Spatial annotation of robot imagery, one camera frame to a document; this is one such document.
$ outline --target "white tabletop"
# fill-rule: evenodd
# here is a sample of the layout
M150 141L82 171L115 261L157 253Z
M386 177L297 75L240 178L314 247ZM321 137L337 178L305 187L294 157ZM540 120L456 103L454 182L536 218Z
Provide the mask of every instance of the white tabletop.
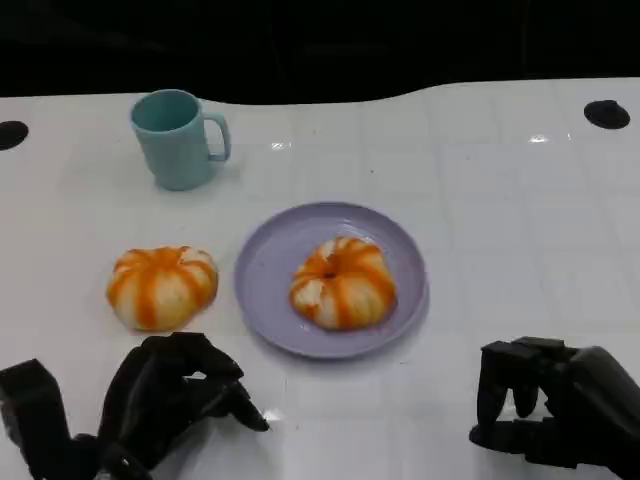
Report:
M30 128L0 152L0 367L39 358L74 433L95 433L109 381L143 339L106 302L115 259L187 244L221 271L218 298L188 330L245 369L273 429L211 422L158 479L613 478L529 465L467 435L479 348L493 340L600 344L640 379L639 80L450 85L360 104L205 102L227 116L234 151L213 182L183 193L158 189L144 165L128 123L136 98L0 99L0 121ZM631 125L589 124L584 106L602 99L626 107ZM323 364L249 333L231 288L243 240L319 199L371 206L416 239L432 288L417 335ZM30 478L4 435L0 471Z

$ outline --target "orange and white squash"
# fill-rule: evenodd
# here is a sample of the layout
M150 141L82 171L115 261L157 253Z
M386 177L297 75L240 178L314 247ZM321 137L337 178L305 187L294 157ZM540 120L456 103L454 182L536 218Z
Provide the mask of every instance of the orange and white squash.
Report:
M289 290L293 308L329 330L376 325L395 300L395 283L380 248L351 237L316 248L296 271Z
M184 325L213 301L217 289L217 269L202 250L134 249L116 262L107 298L129 327L160 331Z

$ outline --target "lavender plate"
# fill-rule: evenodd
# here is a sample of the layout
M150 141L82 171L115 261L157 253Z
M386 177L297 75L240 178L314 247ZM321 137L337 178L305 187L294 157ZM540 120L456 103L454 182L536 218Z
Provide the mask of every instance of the lavender plate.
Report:
M288 293L298 266L321 243L338 235L375 242L385 254L398 301L382 324L329 332L299 316ZM260 226L236 262L235 291L245 322L268 341L314 358L360 355L395 340L426 316L429 287L413 239L394 221L347 203L314 203L286 210Z

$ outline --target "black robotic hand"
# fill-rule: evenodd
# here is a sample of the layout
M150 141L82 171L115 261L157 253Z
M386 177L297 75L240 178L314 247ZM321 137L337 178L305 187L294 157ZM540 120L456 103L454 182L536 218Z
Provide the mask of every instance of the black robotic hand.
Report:
M497 421L508 389L529 416L541 388L550 417ZM640 388L603 348L568 348L561 340L523 337L482 348L478 425L470 440L531 463L601 465L640 479Z
M150 479L174 440L206 417L233 415L269 425L240 384L240 367L202 334L149 337L120 366L105 398L97 436L72 439L55 379L31 360L0 372L0 402L11 440L34 479Z

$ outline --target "plate rim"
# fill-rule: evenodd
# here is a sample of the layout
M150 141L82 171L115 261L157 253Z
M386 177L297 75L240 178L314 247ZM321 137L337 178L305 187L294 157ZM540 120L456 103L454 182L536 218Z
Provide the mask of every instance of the plate rim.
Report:
M352 208L352 209L355 208L355 209L367 210L369 212L372 212L376 215L379 215L380 217L383 217L386 221L392 223L399 231L401 231L405 235L405 237L409 240L411 247L417 253L418 258L420 259L419 271L424 281L424 288L422 289L422 292L420 294L420 299L418 300L418 303L416 304L415 309L412 311L410 318L406 322L404 322L400 326L400 328L395 330L393 334L385 337L384 341L380 343L368 345L365 348L360 348L353 352L342 352L342 353L309 352L306 350L297 349L296 347L292 347L289 344L285 344L283 342L273 339L268 335L267 332L263 331L264 329L256 326L253 322L250 322L247 319L246 308L244 307L243 302L241 301L240 295L239 295L239 291L240 291L239 284L241 282L241 279L240 279L240 273L239 273L240 270L238 267L239 267L240 260L243 257L243 253L249 247L249 244L251 243L251 241L260 233L260 231L268 228L271 224L276 222L279 218L281 218L284 215L288 215L295 212L296 210L309 208L309 207L347 207L347 208ZM234 287L234 295L236 298L236 302L240 307L242 321L247 327L249 327L249 330L251 330L253 333L258 334L258 336L260 336L262 340L267 341L267 343L279 348L280 350L283 350L301 357L321 359L321 360L339 360L339 359L360 357L368 353L371 353L375 350L384 348L391 343L394 343L396 340L401 338L407 332L407 330L409 330L411 327L419 323L420 320L426 320L429 314L429 304L430 304L430 298L431 298L431 288L429 283L429 274L426 268L426 262L424 261L420 248L416 244L413 237L409 234L409 232L407 232L406 229L402 225L400 225L398 222L390 218L388 215L385 215L384 213L379 212L378 210L375 210L373 208L370 208L364 205L359 205L356 203L340 202L340 201L309 202L301 205L296 205L294 207L286 208L284 210L281 210L273 214L266 221L262 222L260 225L254 228L251 231L251 233L246 237L242 245L242 248L240 249L240 252L238 253L238 256L236 257L236 260L234 262L233 287Z

